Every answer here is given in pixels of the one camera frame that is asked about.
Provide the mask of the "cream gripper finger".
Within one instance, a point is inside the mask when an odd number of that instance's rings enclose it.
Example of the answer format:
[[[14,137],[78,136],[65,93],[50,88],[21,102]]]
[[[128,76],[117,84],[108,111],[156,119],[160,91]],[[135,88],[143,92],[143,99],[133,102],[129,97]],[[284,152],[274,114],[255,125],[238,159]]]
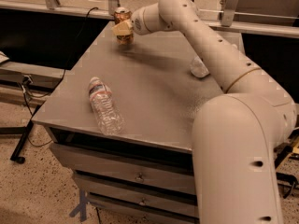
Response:
[[[130,20],[121,21],[112,27],[114,35],[131,35],[133,33],[133,25]]]

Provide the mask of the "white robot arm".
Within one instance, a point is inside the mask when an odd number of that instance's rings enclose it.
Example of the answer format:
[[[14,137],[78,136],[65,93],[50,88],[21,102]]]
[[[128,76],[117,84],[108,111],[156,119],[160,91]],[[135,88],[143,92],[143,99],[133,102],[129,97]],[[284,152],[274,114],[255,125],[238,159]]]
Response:
[[[192,161],[201,224],[284,224],[274,149],[296,121],[291,96],[257,63],[200,20],[191,0],[159,0],[122,18],[115,35],[179,31],[222,94],[192,126]]]

